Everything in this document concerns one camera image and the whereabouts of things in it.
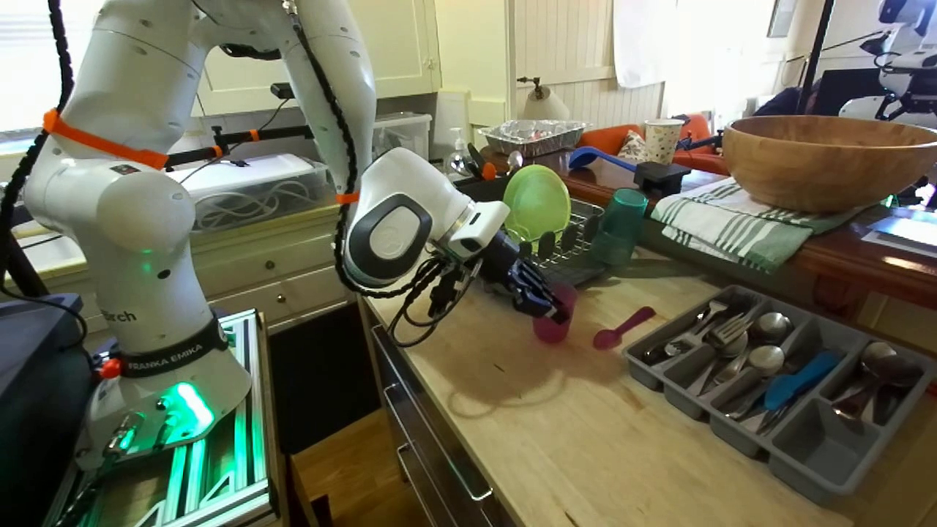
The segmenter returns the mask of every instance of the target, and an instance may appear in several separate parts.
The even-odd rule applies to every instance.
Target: towel
[[[808,238],[843,226],[851,213],[797,213],[754,203],[734,178],[720,178],[655,203],[653,219],[679,246],[776,273]]]

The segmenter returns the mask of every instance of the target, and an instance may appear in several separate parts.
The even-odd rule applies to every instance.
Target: green light
[[[166,432],[164,446],[202,437],[214,424],[214,413],[193,384],[176,384],[164,391]]]

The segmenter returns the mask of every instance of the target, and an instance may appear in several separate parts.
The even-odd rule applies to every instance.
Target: cup
[[[669,163],[675,156],[682,121],[653,121],[644,125],[640,160]]]
[[[644,213],[646,195],[637,186],[616,186],[592,241],[592,257],[619,273],[633,260]]]
[[[565,308],[565,323],[552,323],[546,315],[533,320],[533,334],[537,342],[561,342],[567,336],[567,326],[573,323],[573,311],[577,311],[577,299],[580,293],[573,286],[552,286],[552,296],[561,301]]]

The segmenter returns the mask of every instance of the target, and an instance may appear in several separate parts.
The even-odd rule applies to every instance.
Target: utensil organizer
[[[696,346],[675,356],[659,355],[672,336],[691,330],[710,301],[726,299],[742,299],[742,315],[750,323],[766,311],[782,311],[792,320],[792,330],[778,342],[783,347],[786,374],[808,365],[818,352],[836,356],[818,384],[797,396],[786,413],[782,413],[782,418],[761,432],[758,427],[766,413],[758,409],[747,418],[726,416],[729,403],[734,403],[750,387],[758,387],[758,374],[753,369],[742,369],[731,380],[700,396],[700,384],[717,352]],[[900,391],[898,403],[886,413],[886,421],[871,421],[871,400],[857,421],[840,418],[835,413],[835,400],[854,390],[854,384],[867,374],[861,365],[861,352],[876,339],[877,336],[817,315],[804,308],[731,283],[713,299],[630,346],[622,362],[630,377],[660,391],[679,413],[706,421],[713,437],[729,441],[742,457],[764,459],[769,470],[791,489],[813,504],[832,504],[857,489],[857,482],[880,457],[883,446],[896,437],[914,403],[934,380],[937,362],[931,356],[883,339],[906,362],[920,365],[920,377]]]

